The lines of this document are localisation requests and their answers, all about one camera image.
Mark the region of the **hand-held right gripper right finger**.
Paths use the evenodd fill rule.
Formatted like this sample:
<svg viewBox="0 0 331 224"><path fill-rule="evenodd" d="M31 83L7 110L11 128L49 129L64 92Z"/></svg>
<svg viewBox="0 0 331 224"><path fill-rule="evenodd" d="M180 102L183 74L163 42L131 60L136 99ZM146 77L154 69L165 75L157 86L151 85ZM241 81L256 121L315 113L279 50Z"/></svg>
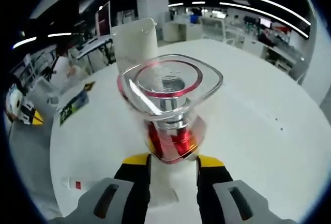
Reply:
<svg viewBox="0 0 331 224"><path fill-rule="evenodd" d="M296 223L274 214L265 197L242 180L233 180L217 158L199 155L197 164L202 223Z"/></svg>

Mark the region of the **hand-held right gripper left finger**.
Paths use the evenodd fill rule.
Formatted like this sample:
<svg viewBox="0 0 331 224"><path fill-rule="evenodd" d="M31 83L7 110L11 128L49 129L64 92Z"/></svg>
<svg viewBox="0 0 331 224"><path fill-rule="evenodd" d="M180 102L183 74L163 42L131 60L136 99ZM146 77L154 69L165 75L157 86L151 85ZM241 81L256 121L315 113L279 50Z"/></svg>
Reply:
<svg viewBox="0 0 331 224"><path fill-rule="evenodd" d="M90 184L72 213L49 223L145 223L150 183L151 154L130 156L114 177Z"/></svg>

